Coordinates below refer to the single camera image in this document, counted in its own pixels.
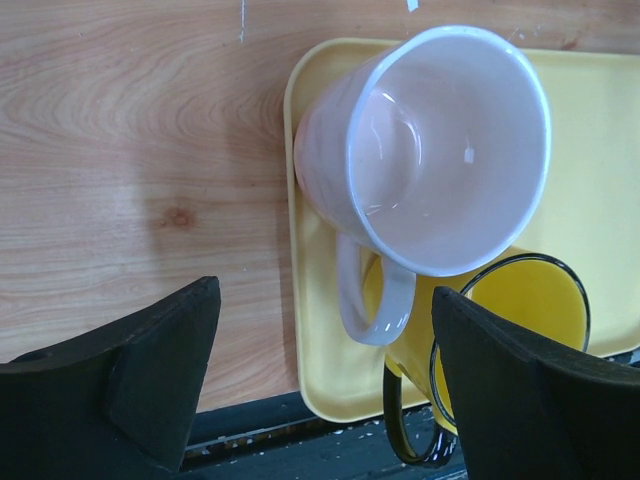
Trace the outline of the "yellow black cup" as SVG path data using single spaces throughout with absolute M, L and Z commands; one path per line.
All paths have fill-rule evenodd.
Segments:
M 402 462 L 438 468 L 458 443 L 456 424 L 432 322 L 436 287 L 450 287 L 491 312 L 584 351 L 590 336 L 590 306 L 575 272 L 547 254 L 509 248 L 496 260 L 452 277 L 420 276 L 412 312 L 401 336 L 386 349 L 383 417 L 389 442 Z M 402 413 L 402 381 L 408 379 L 431 403 L 435 420 L 425 452 L 410 443 Z

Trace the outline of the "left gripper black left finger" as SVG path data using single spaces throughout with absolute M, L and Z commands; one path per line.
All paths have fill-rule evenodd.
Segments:
M 1 367 L 5 479 L 171 479 L 182 465 L 221 310 L 205 276 Z

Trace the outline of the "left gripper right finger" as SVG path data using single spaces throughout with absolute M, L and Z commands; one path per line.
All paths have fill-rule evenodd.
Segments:
M 432 319 L 471 479 L 636 479 L 639 370 L 569 348 L 449 287 Z

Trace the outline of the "pink cup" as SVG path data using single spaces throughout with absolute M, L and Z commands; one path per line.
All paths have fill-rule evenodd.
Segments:
M 421 276 L 502 254 L 530 222 L 551 156 L 538 75 L 503 37 L 445 25 L 333 82 L 303 114 L 297 182 L 337 232 L 344 328 L 394 342 Z

